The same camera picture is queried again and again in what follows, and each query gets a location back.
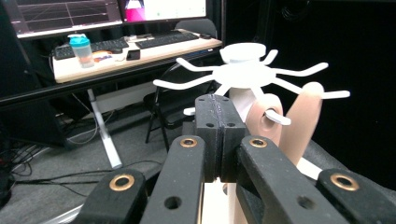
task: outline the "computer mouse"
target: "computer mouse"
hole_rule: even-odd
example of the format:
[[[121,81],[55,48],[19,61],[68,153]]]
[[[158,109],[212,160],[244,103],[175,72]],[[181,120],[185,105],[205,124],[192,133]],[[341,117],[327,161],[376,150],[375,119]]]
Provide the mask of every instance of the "computer mouse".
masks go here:
[[[111,51],[111,53],[113,53],[113,54],[121,54],[122,53],[122,49],[109,49],[108,51]]]
[[[199,37],[201,37],[202,39],[210,39],[210,38],[212,38],[212,36],[210,36],[208,34],[200,34]]]

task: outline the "desk leg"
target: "desk leg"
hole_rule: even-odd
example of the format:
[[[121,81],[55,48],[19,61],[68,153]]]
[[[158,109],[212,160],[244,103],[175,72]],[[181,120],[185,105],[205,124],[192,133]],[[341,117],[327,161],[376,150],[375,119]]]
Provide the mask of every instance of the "desk leg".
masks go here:
[[[102,142],[103,145],[105,146],[105,150],[108,156],[108,159],[110,160],[111,167],[113,169],[118,169],[121,168],[122,163],[119,157],[119,154],[117,153],[116,147],[114,146],[113,140],[111,140],[111,136],[107,131],[105,122],[103,121],[102,114],[99,111],[98,105],[96,103],[96,97],[93,95],[92,89],[88,90],[88,95],[90,96],[90,102],[92,105],[93,109],[93,115],[96,118],[96,122],[98,122],[99,126],[99,133],[100,136],[102,137]]]

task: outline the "white spider-shaped part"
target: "white spider-shaped part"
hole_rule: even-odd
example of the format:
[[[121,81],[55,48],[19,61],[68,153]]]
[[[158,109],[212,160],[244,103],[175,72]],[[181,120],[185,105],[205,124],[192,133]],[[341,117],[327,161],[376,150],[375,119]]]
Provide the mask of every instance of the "white spider-shaped part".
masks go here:
[[[177,58],[177,62],[185,68],[193,72],[213,71],[212,75],[197,78],[187,83],[171,83],[159,79],[154,80],[154,85],[171,89],[171,90],[186,90],[188,88],[200,85],[207,81],[216,80],[221,86],[214,94],[224,95],[230,88],[237,89],[251,89],[257,99],[264,96],[262,87],[274,83],[289,91],[299,94],[302,88],[289,83],[281,78],[276,77],[276,74],[289,75],[295,77],[307,77],[319,72],[329,65],[327,63],[319,63],[303,71],[290,71],[280,68],[271,68],[270,64],[277,55],[277,50],[271,50],[267,57],[262,61],[245,61],[241,63],[226,63],[221,66],[197,67],[182,58]],[[322,93],[322,99],[336,99],[345,98],[350,95],[349,91],[328,91]]]

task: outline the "gray carpet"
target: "gray carpet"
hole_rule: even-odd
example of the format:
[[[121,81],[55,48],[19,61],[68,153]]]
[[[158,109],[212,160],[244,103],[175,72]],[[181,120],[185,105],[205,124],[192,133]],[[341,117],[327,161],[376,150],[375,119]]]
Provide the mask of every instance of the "gray carpet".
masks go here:
[[[148,121],[149,112],[142,105],[132,105],[113,114],[106,123],[124,167],[134,168],[146,177],[154,175],[161,169],[167,155],[161,130],[152,132],[149,143],[145,144]],[[83,129],[76,129],[68,136],[74,136],[92,128],[94,128],[93,124]],[[181,128],[167,133],[172,142],[180,136]],[[84,142],[92,134],[93,132],[86,133],[73,138],[73,141]],[[16,175],[17,180],[107,171],[54,180],[57,182],[90,181],[100,180],[103,175],[111,171],[99,133],[89,143],[75,145],[73,149],[43,147],[40,153],[30,161],[30,165],[32,173],[29,176]],[[89,195],[95,184],[65,186],[71,190],[59,185],[14,186],[10,201],[0,210],[0,223],[36,224],[48,221],[83,204],[86,196],[81,195]]]

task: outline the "desk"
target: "desk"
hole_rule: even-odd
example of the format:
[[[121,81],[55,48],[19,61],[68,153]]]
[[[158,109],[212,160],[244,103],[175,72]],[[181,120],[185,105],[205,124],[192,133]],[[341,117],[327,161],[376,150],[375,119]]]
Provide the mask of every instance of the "desk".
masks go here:
[[[124,57],[130,49],[138,49],[135,43],[128,43],[129,48],[123,49],[122,54],[113,55],[114,58]],[[177,56],[186,55],[195,52],[208,52],[214,48],[221,47],[221,41],[217,39],[196,39],[166,46],[160,46],[151,49],[140,50],[140,60],[134,61],[116,61],[114,58],[105,59],[95,63],[94,67],[81,68],[76,58],[65,60],[53,59],[54,77],[57,83],[76,81],[87,77],[96,77],[108,73],[117,73],[121,70],[128,70],[142,64],[155,63],[165,59],[171,59]],[[146,94],[155,91],[155,86],[151,83],[144,83],[132,86],[126,90],[111,92],[102,96],[95,96],[92,89],[88,89],[93,114],[98,122],[102,142],[105,146],[106,154],[113,169],[122,166],[120,157],[114,146],[106,125],[102,118],[102,113],[111,109],[120,108],[125,105],[140,102]]]

